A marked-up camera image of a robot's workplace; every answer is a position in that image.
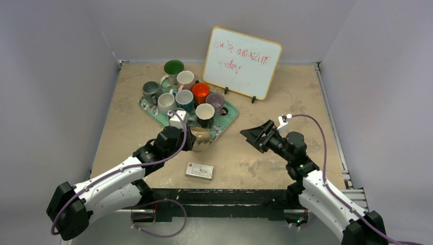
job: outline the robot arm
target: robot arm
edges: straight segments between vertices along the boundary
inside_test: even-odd
[[[271,149],[287,161],[288,175],[296,182],[287,187],[289,201],[299,203],[313,212],[329,227],[342,244],[388,244],[388,242],[368,228],[356,215],[364,218],[376,229],[385,234],[383,220],[375,211],[365,209],[350,201],[329,180],[323,179],[323,172],[307,156],[304,136],[298,132],[289,132],[285,138],[280,131],[288,130],[287,119],[292,115],[279,117],[280,126],[268,120],[265,124],[240,133],[247,142],[260,152]],[[346,207],[341,201],[349,204]]]
[[[182,150],[190,151],[195,138],[189,128],[186,129],[186,136]],[[183,138],[183,130],[167,126],[156,139],[148,141],[132,156],[107,172],[74,186],[68,182],[60,184],[46,210],[51,221],[54,222],[67,202],[77,196],[57,220],[56,228],[62,239],[70,240],[78,236],[89,224],[108,213],[154,201],[152,190],[141,178],[160,169],[165,163],[149,166],[142,164],[161,161],[173,155],[181,147]]]

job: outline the whiteboard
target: whiteboard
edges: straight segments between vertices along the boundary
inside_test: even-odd
[[[264,100],[281,52],[279,43],[215,27],[210,36],[203,80]]]

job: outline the tan table surface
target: tan table surface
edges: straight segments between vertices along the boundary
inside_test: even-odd
[[[185,65],[202,81],[203,65]],[[138,106],[142,86],[159,81],[162,64],[124,64],[119,74],[107,120],[94,160],[91,177],[124,161],[148,140],[156,138],[163,127]],[[210,86],[224,95],[224,90]],[[239,132],[257,127],[268,119],[278,124],[281,114],[305,113],[315,117],[325,131],[328,146],[327,177],[339,189],[346,189],[341,163],[331,130],[319,81],[313,66],[279,65],[268,96],[251,104],[251,98],[228,92],[225,99],[237,106],[239,115],[210,148],[201,153],[181,152],[158,171],[145,177],[154,188],[285,189],[294,181],[285,169],[286,161],[268,151],[260,153]],[[290,120],[291,131],[305,136],[307,153],[322,169],[323,140],[309,118]],[[214,166],[213,179],[185,176],[188,162]]]

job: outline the white mug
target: white mug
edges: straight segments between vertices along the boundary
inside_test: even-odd
[[[170,110],[177,108],[175,97],[171,93],[163,93],[158,98],[158,110],[162,115],[167,115]]]
[[[181,71],[179,74],[177,74],[177,81],[180,85],[178,90],[186,89],[191,91],[195,84],[194,73],[189,70]]]

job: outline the green mug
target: green mug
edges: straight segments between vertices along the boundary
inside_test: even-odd
[[[177,81],[177,74],[179,74],[185,66],[180,60],[171,60],[164,65],[164,71],[166,75],[161,78],[160,84],[163,88],[172,87],[174,89],[179,88],[179,82]]]

